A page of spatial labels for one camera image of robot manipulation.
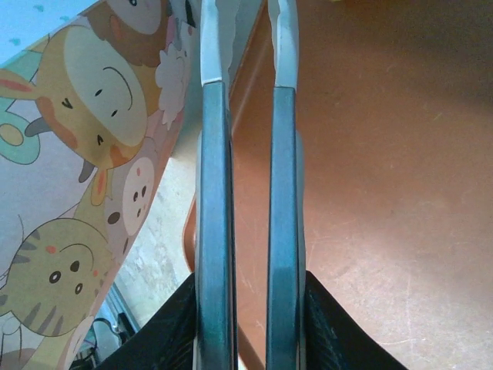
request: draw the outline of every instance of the cartoon eye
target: cartoon eye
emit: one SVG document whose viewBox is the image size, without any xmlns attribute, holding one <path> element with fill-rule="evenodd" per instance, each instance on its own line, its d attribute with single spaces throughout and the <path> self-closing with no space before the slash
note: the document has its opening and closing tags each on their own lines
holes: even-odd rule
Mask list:
<svg viewBox="0 0 493 370">
<path fill-rule="evenodd" d="M 62 277 L 62 273 L 60 271 L 54 271 L 51 275 L 49 275 L 49 282 L 51 284 L 57 283 Z"/>
<path fill-rule="evenodd" d="M 64 100 L 64 101 L 62 101 L 62 105 L 63 105 L 65 108 L 74 109 L 73 105 L 70 103 L 69 98 L 65 98 L 65 100 Z"/>
<path fill-rule="evenodd" d="M 75 261 L 70 265 L 70 271 L 77 272 L 79 270 L 79 267 L 80 267 L 80 262 Z"/>
<path fill-rule="evenodd" d="M 82 283 L 78 283 L 75 287 L 75 293 L 79 294 L 82 291 Z"/>
<path fill-rule="evenodd" d="M 113 225 L 120 219 L 120 212 L 113 212 L 108 216 L 108 224 Z"/>
</svg>

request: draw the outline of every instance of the black mesh fabric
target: black mesh fabric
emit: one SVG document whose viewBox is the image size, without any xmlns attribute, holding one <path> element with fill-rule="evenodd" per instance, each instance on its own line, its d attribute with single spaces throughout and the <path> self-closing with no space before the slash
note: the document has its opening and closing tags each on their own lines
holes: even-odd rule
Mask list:
<svg viewBox="0 0 493 370">
<path fill-rule="evenodd" d="M 406 370 L 309 271 L 305 294 L 308 370 Z"/>
<path fill-rule="evenodd" d="M 97 370 L 190 370 L 196 330 L 191 274 L 156 314 Z"/>
</svg>

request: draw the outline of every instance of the floor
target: floor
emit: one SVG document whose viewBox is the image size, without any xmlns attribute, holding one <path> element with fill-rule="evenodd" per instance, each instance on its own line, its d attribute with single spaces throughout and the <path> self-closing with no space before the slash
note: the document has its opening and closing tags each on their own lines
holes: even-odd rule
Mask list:
<svg viewBox="0 0 493 370">
<path fill-rule="evenodd" d="M 261 0 L 240 1 L 230 75 L 240 64 Z M 195 192 L 196 141 L 202 119 L 199 58 L 193 63 L 185 123 L 149 216 L 116 284 L 140 325 L 144 325 L 189 275 L 182 248 L 183 225 Z"/>
</svg>

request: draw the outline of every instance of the orange floor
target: orange floor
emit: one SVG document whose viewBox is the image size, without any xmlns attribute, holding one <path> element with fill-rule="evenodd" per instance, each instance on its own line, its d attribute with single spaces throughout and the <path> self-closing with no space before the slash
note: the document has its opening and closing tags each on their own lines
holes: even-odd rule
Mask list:
<svg viewBox="0 0 493 370">
<path fill-rule="evenodd" d="M 307 268 L 409 369 L 493 363 L 491 14 L 299 2 Z M 264 9 L 231 104 L 239 320 L 262 359 L 272 65 Z"/>
</svg>

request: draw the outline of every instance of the tabby cat face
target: tabby cat face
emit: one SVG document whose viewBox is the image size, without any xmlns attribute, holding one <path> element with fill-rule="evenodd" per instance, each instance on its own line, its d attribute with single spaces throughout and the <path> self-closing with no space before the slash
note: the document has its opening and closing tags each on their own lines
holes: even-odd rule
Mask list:
<svg viewBox="0 0 493 370">
<path fill-rule="evenodd" d="M 74 219 L 43 224 L 12 261 L 0 315 L 11 311 L 40 335 L 64 335 L 86 317 L 110 266 L 106 240 L 94 227 Z"/>
</svg>

